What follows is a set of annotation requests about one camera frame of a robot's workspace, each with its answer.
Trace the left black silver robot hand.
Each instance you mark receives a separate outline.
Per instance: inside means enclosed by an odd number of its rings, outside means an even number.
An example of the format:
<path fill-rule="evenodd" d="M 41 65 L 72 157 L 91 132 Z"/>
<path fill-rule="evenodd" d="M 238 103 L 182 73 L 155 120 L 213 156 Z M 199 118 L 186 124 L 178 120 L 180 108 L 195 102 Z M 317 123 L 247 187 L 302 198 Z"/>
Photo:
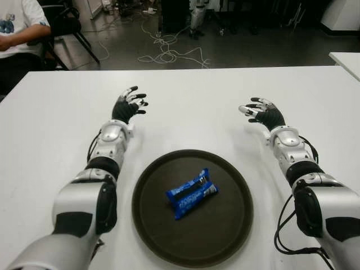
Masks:
<path fill-rule="evenodd" d="M 137 89 L 137 86 L 129 87 L 119 96 L 111 113 L 112 119 L 129 124 L 133 116 L 146 113 L 141 108 L 149 105 L 145 101 L 147 95 L 144 93 L 134 94 L 133 92 Z"/>

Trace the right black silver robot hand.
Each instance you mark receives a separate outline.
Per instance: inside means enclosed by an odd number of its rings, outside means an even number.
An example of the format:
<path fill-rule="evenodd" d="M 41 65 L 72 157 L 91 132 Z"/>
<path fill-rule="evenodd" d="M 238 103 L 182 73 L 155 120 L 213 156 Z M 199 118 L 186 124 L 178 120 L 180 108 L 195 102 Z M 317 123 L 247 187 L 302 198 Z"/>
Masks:
<path fill-rule="evenodd" d="M 249 123 L 263 124 L 269 131 L 285 126 L 285 120 L 276 105 L 265 98 L 252 97 L 251 104 L 239 106 L 239 112 L 249 117 Z"/>

